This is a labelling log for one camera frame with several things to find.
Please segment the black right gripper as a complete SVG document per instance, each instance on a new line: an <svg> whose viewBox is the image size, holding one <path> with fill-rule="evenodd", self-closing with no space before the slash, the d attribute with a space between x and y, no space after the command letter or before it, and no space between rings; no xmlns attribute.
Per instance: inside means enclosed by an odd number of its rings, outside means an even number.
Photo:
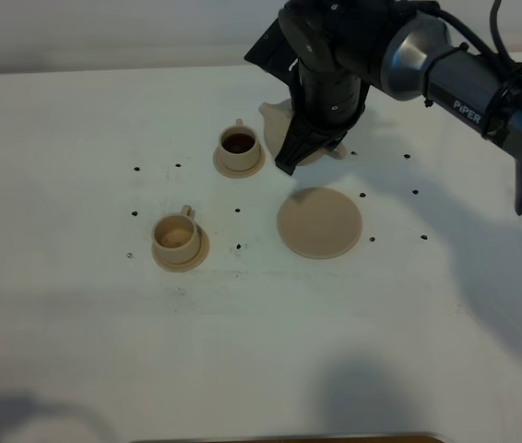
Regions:
<svg viewBox="0 0 522 443"><path fill-rule="evenodd" d="M244 60L287 84L295 114L275 159L285 174L334 150L365 110L369 84L335 60L332 35L308 18L276 18Z"/></svg>

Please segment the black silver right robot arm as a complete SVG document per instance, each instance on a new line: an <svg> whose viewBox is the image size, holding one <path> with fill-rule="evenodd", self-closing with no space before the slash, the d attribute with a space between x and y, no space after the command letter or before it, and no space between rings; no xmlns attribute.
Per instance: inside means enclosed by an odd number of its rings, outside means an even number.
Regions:
<svg viewBox="0 0 522 443"><path fill-rule="evenodd" d="M355 126L370 89L439 105L516 164L522 213L522 63L435 1L289 1L246 54L285 83L293 117L275 163L286 174L334 150Z"/></svg>

